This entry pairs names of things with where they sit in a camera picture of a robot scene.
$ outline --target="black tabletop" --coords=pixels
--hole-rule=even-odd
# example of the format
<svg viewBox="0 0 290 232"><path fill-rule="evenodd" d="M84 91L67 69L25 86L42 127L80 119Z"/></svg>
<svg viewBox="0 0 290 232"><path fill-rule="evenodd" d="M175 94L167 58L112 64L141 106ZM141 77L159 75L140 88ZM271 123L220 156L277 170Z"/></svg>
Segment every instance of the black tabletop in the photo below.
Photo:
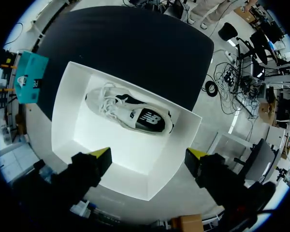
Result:
<svg viewBox="0 0 290 232"><path fill-rule="evenodd" d="M73 61L192 110L213 49L194 27L156 12L121 6L73 11L56 19L37 51L49 58L38 106L51 120L61 77Z"/></svg>

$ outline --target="cardboard box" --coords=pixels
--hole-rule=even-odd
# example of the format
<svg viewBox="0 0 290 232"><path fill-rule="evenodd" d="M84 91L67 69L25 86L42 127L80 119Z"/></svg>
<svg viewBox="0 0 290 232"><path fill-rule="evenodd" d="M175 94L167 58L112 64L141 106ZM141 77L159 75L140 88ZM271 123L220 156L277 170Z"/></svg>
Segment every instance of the cardboard box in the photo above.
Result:
<svg viewBox="0 0 290 232"><path fill-rule="evenodd" d="M181 216L180 227L182 232L203 232L201 214Z"/></svg>
<svg viewBox="0 0 290 232"><path fill-rule="evenodd" d="M173 131L165 136L131 131L93 113L86 94L106 83L127 88L143 101L169 109ZM110 147L113 163L100 185L149 201L174 176L185 158L201 117L152 92L98 70L69 62L61 79L52 118L52 150L65 163L78 152Z"/></svg>
<svg viewBox="0 0 290 232"><path fill-rule="evenodd" d="M252 15L252 13L242 12L241 7L238 7L234 10L236 14L238 14L242 19L244 19L247 23L251 23L256 20L256 18Z"/></svg>
<svg viewBox="0 0 290 232"><path fill-rule="evenodd" d="M275 118L275 109L276 109L276 101L274 101L271 104L260 103L258 110L259 117L263 120L263 122L271 126Z"/></svg>

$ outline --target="sneaker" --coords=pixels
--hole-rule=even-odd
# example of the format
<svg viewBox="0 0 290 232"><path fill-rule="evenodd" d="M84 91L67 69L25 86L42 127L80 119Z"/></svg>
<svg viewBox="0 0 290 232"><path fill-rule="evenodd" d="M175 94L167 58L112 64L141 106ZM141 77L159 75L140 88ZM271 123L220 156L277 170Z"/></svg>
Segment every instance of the sneaker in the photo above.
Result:
<svg viewBox="0 0 290 232"><path fill-rule="evenodd" d="M201 23L201 26L200 26L203 30L206 30L207 29L207 25L205 23Z"/></svg>
<svg viewBox="0 0 290 232"><path fill-rule="evenodd" d="M135 99L127 89L111 83L90 91L85 102L92 112L129 130L163 135L173 128L169 110Z"/></svg>
<svg viewBox="0 0 290 232"><path fill-rule="evenodd" d="M190 24L190 25L192 25L192 24L194 24L194 20L191 19L191 18L188 18L187 23Z"/></svg>

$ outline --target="black chair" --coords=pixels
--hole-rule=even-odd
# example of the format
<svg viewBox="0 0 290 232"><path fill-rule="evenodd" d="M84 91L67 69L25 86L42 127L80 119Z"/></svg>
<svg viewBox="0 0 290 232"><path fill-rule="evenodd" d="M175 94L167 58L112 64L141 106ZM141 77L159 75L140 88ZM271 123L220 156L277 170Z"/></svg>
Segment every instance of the black chair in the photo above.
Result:
<svg viewBox="0 0 290 232"><path fill-rule="evenodd" d="M267 58L272 57L275 58L270 45L268 44L268 41L263 34L261 30L256 31L253 33L250 37L251 42L253 43L253 46L250 44L249 41L244 41L243 39L237 37L237 40L242 41L246 47L249 49L249 51L245 54L240 53L240 49L238 46L238 59L243 60L246 57L253 56L254 58L257 58L257 56L260 58L260 60L266 65L267 64ZM265 50L268 50L271 54L268 56L265 52Z"/></svg>
<svg viewBox="0 0 290 232"><path fill-rule="evenodd" d="M273 151L264 139L261 139L257 145L251 149L251 154L246 162L238 158L234 161L241 164L243 168L238 174L243 180L255 180L264 182L268 180L275 170L280 159L279 150Z"/></svg>

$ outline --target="teal box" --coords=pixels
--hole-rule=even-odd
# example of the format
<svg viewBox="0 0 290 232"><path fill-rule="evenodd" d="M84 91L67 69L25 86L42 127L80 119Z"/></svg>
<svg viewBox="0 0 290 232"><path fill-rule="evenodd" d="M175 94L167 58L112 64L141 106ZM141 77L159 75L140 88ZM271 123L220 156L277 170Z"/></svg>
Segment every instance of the teal box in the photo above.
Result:
<svg viewBox="0 0 290 232"><path fill-rule="evenodd" d="M20 104L37 103L48 58L24 52L17 65L14 88Z"/></svg>

